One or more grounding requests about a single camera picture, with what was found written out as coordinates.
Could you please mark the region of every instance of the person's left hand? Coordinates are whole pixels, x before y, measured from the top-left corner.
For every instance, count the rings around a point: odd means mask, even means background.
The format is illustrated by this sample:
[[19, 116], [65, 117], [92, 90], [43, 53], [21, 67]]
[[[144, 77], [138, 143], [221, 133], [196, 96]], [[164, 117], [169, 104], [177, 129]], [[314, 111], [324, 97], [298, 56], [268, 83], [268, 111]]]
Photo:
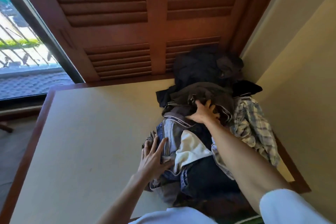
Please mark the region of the person's left hand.
[[174, 164], [173, 160], [160, 164], [161, 153], [167, 139], [168, 138], [164, 138], [161, 141], [157, 150], [155, 149], [158, 143], [158, 136], [154, 138], [153, 145], [151, 147], [148, 140], [145, 142], [145, 147], [141, 152], [141, 161], [138, 173], [141, 173], [141, 176], [144, 177], [144, 179], [147, 179], [148, 182], [153, 179], [157, 179], [165, 170]]

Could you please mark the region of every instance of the white shirt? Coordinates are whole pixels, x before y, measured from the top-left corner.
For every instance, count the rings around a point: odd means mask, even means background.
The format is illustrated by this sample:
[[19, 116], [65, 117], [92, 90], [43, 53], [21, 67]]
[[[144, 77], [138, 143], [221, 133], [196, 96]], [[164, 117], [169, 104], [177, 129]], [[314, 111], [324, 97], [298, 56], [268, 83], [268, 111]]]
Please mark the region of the white shirt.
[[[313, 209], [299, 194], [288, 189], [266, 193], [260, 200], [260, 212], [265, 224], [331, 224]], [[190, 207], [168, 208], [148, 213], [133, 224], [216, 224], [214, 220]]]

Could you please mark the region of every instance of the hedge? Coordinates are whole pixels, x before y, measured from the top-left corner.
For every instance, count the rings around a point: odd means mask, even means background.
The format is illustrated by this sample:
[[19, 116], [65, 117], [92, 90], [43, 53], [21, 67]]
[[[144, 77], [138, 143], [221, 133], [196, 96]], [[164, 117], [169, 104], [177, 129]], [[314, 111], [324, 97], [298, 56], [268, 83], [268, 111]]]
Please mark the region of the hedge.
[[19, 44], [17, 44], [14, 40], [4, 40], [6, 44], [4, 44], [2, 41], [0, 41], [0, 50], [5, 49], [20, 49], [22, 47], [24, 48], [32, 48], [37, 47], [41, 44], [41, 42], [38, 39], [18, 39], [16, 40]]

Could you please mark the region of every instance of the person's left arm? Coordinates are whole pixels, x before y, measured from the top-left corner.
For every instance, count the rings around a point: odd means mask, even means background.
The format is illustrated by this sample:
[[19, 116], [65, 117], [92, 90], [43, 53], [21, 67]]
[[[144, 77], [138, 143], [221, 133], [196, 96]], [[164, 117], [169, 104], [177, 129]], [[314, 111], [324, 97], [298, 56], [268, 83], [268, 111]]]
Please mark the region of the person's left arm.
[[129, 222], [137, 202], [149, 181], [158, 178], [173, 162], [160, 164], [160, 156], [167, 138], [164, 138], [156, 149], [158, 137], [153, 145], [146, 141], [141, 152], [141, 161], [138, 171], [132, 175], [121, 195], [103, 214], [97, 224], [126, 224]]

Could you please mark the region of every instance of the plaid shirt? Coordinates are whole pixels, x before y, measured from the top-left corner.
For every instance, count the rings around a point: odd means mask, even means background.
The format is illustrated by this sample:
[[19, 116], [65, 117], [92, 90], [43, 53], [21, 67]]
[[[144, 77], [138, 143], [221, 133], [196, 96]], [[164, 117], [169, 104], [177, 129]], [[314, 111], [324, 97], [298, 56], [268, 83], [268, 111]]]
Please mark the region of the plaid shirt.
[[[280, 156], [271, 125], [264, 117], [263, 111], [255, 99], [251, 97], [238, 99], [230, 130], [235, 136], [241, 138], [244, 143], [266, 158], [273, 166], [276, 167], [278, 165]], [[211, 150], [217, 165], [229, 178], [233, 179], [231, 172], [226, 168], [217, 151], [214, 140]]]

